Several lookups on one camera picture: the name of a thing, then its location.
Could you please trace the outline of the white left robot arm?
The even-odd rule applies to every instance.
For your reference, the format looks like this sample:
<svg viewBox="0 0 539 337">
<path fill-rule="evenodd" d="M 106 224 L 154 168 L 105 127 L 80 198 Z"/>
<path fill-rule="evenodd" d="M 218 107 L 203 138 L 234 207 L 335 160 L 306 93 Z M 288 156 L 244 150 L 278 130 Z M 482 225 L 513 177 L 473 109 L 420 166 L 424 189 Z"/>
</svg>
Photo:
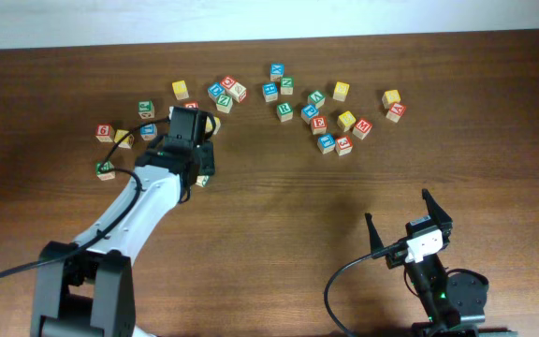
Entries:
<svg viewBox="0 0 539 337">
<path fill-rule="evenodd" d="M 211 113 L 175 107 L 108 209 L 73 242 L 49 242 L 37 260 L 33 336 L 142 336 L 132 267 L 160 220 L 215 172 Z"/>
</svg>

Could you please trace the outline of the black round arm base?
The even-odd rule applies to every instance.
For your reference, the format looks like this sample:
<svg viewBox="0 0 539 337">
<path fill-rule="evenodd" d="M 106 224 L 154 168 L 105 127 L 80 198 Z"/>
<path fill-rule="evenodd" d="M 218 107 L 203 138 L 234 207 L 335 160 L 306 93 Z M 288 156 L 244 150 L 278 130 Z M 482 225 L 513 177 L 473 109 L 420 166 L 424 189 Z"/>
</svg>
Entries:
<svg viewBox="0 0 539 337">
<path fill-rule="evenodd" d="M 475 271 L 454 269 L 447 273 L 446 296 L 459 313 L 461 324 L 481 324 L 486 321 L 488 278 Z"/>
</svg>

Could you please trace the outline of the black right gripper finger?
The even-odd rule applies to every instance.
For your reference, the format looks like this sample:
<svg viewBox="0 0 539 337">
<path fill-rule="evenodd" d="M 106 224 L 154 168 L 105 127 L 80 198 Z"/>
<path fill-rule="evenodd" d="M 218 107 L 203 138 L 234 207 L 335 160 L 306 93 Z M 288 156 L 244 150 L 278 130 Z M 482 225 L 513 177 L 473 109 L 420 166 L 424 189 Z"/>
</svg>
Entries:
<svg viewBox="0 0 539 337">
<path fill-rule="evenodd" d="M 384 250 L 383 242 L 378 234 L 378 231 L 372 221 L 372 215 L 369 212 L 366 212 L 364 214 L 367 228 L 369 231 L 369 237 L 370 237 L 370 248 L 371 248 L 371 257 L 372 258 L 379 258 L 382 256 L 382 252 Z"/>
<path fill-rule="evenodd" d="M 444 211 L 442 207 L 439 206 L 439 204 L 435 201 L 428 189 L 424 188 L 422 190 L 422 198 L 426 202 L 428 215 L 435 222 L 438 228 L 451 229 L 453 226 L 452 218 L 448 215 L 447 212 Z"/>
</svg>

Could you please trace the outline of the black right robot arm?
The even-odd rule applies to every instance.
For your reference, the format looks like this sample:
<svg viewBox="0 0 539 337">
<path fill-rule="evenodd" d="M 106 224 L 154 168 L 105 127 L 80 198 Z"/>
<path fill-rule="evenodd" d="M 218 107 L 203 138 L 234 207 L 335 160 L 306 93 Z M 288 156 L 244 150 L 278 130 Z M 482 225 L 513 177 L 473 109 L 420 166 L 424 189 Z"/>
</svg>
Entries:
<svg viewBox="0 0 539 337">
<path fill-rule="evenodd" d="M 428 214 L 405 225 L 406 235 L 383 245 L 371 215 L 366 214 L 371 258 L 383 258 L 389 269 L 404 268 L 416 296 L 428 316 L 427 323 L 415 323 L 417 336 L 477 336 L 485 322 L 488 279 L 465 269 L 447 270 L 438 254 L 450 243 L 452 218 L 430 192 L 422 191 Z"/>
</svg>

